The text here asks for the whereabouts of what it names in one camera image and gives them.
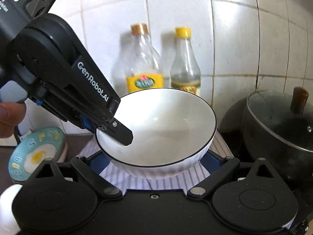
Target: finger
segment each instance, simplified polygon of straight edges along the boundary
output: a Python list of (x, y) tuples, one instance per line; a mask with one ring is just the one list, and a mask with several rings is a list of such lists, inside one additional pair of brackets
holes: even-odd
[(22, 122), (26, 114), (25, 103), (1, 102), (0, 122), (6, 125), (15, 126)]
[(14, 132), (14, 126), (0, 123), (0, 138), (9, 138)]

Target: yellow bottle label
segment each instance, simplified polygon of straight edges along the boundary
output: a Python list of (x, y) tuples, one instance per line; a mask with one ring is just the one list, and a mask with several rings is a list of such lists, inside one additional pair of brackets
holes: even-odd
[(201, 90), (201, 82), (190, 82), (188, 84), (186, 83), (178, 83), (172, 81), (172, 88), (183, 90), (192, 94), (195, 94), (197, 96), (200, 96), (200, 90)]
[(127, 77), (126, 79), (129, 93), (148, 88), (164, 87), (162, 74), (141, 74), (134, 77)]

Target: egg-patterned plate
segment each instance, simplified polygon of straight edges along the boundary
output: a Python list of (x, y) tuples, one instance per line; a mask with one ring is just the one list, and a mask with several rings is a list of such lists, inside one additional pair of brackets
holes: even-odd
[(65, 146), (65, 134), (58, 127), (40, 129), (25, 138), (13, 151), (8, 170), (15, 181), (25, 181), (45, 158), (57, 160)]

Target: pot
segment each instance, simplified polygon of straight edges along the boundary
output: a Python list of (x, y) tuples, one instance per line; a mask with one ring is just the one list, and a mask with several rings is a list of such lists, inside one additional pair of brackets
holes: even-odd
[(209, 149), (217, 127), (206, 101), (168, 88), (122, 97), (115, 118), (133, 132), (133, 142), (123, 146), (97, 130), (101, 150), (119, 169), (147, 179), (173, 177), (190, 169)]
[(247, 98), (242, 132), (253, 160), (266, 158), (288, 183), (313, 182), (313, 106), (308, 93), (261, 91)]

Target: black device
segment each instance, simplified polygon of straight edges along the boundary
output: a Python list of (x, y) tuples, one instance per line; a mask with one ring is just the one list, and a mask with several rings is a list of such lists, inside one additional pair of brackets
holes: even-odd
[[(46, 13), (54, 1), (0, 0), (0, 100), (28, 97), (63, 121), (130, 144), (132, 132), (114, 119), (120, 98), (70, 26)], [(208, 151), (219, 168), (187, 195), (122, 196), (89, 167), (101, 155), (44, 160), (14, 199), (19, 234), (288, 234), (297, 214), (294, 195), (265, 160), (245, 164)]]
[(209, 150), (210, 167), (219, 168), (187, 195), (128, 190), (122, 196), (89, 167), (100, 155), (45, 159), (13, 201), (18, 235), (290, 234), (297, 200), (266, 160), (240, 163)]

